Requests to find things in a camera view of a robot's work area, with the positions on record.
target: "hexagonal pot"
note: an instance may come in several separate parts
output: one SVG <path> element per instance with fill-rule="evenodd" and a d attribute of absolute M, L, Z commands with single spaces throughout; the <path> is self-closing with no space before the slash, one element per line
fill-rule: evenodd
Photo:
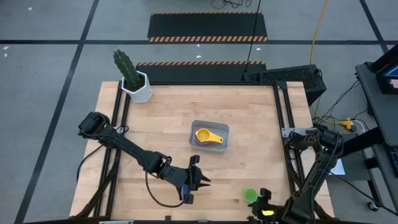
<path fill-rule="evenodd" d="M 152 91 L 152 88 L 150 87 L 147 74 L 140 72 L 140 71 L 137 71 L 137 73 L 141 78 L 143 78 L 145 80 L 145 85 L 136 91 L 128 90 L 124 87 L 125 82 L 124 82 L 124 77 L 123 77 L 122 90 L 125 91 L 128 95 L 130 95 L 132 100 L 135 103 L 147 103 L 154 92 Z"/>

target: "potted cactus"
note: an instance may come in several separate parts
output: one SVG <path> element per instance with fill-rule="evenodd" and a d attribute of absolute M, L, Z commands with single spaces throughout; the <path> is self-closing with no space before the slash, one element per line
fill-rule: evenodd
<path fill-rule="evenodd" d="M 122 90 L 128 93 L 135 103 L 148 102 L 153 91 L 150 88 L 147 74 L 137 71 L 126 53 L 119 49 L 114 51 L 113 59 L 123 74 Z"/>

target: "wooden tabletop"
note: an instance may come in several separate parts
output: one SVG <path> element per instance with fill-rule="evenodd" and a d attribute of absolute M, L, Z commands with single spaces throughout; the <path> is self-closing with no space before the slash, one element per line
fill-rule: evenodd
<path fill-rule="evenodd" d="M 103 82 L 96 111 L 111 117 L 117 82 Z M 112 219 L 164 220 L 245 220 L 251 215 L 243 198 L 245 188 L 272 191 L 270 203 L 284 205 L 289 185 L 284 153 L 271 86 L 152 86 L 150 102 L 131 102 L 125 137 L 146 150 L 172 156 L 173 166 L 187 167 L 190 156 L 200 155 L 198 167 L 211 179 L 211 186 L 193 192 L 193 205 L 165 208 L 149 196 L 144 171 L 137 162 L 122 152 Z M 290 104 L 297 128 L 312 126 L 302 83 L 288 83 Z M 120 123 L 124 94 L 118 122 Z M 287 115 L 284 110 L 285 125 Z M 230 126 L 229 146 L 217 154 L 192 149 L 188 143 L 191 123 L 195 119 L 226 123 Z M 98 147 L 88 141 L 85 156 Z M 82 166 L 70 214 L 77 214 L 89 201 L 100 179 L 104 149 L 91 156 Z M 312 150 L 302 153 L 308 172 L 314 162 Z M 176 189 L 164 180 L 149 179 L 149 186 L 162 203 L 178 204 Z M 318 203 L 333 216 L 327 184 L 317 195 Z"/>

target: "gray tray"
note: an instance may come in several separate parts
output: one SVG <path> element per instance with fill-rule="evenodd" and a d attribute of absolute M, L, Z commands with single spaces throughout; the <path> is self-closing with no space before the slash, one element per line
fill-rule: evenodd
<path fill-rule="evenodd" d="M 200 145 L 195 140 L 195 132 L 201 128 L 206 128 L 212 133 L 215 133 L 224 138 L 224 142 L 222 144 L 207 144 Z M 189 134 L 189 144 L 195 149 L 201 149 L 212 152 L 224 152 L 228 147 L 229 141 L 229 126 L 227 124 L 221 124 L 211 121 L 200 121 L 194 120 L 191 126 L 191 133 Z"/>

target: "cactus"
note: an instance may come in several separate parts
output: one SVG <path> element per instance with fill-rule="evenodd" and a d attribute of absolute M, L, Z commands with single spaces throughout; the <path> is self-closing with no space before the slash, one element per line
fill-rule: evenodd
<path fill-rule="evenodd" d="M 129 56 L 123 51 L 117 49 L 113 53 L 113 59 L 118 66 L 120 72 L 123 74 L 129 87 L 133 90 L 138 90 L 142 84 L 142 78 L 138 75 L 136 68 L 130 61 Z"/>

